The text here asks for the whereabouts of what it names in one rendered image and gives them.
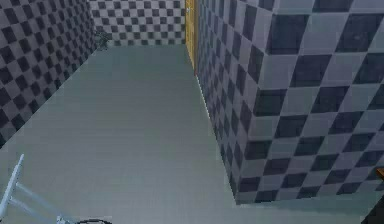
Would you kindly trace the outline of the yellow wooden room door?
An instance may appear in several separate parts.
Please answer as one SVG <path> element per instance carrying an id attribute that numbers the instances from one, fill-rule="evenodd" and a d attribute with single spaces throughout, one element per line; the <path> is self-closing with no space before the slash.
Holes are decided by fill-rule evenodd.
<path id="1" fill-rule="evenodd" d="M 198 0 L 185 0 L 186 46 L 193 70 L 197 61 L 196 3 Z"/>

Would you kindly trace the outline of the white metal rack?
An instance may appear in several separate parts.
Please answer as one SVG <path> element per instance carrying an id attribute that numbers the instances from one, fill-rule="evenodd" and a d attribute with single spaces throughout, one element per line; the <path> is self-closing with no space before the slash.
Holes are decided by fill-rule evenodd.
<path id="1" fill-rule="evenodd" d="M 6 185 L 4 194 L 0 199 L 0 223 L 5 220 L 8 208 L 13 206 L 22 212 L 30 215 L 38 224 L 76 224 L 76 222 L 65 216 L 62 212 L 52 206 L 49 202 L 47 202 L 44 198 L 40 197 L 26 186 L 24 186 L 20 181 L 20 174 L 23 167 L 24 154 L 19 157 L 18 162 L 16 163 L 9 181 Z M 25 202 L 17 199 L 14 194 L 17 190 L 23 192 L 26 196 L 29 196 L 31 199 L 38 202 L 47 210 L 51 211 L 54 214 L 54 219 L 50 220 L 43 215 L 39 214 L 36 210 L 32 209 Z"/>

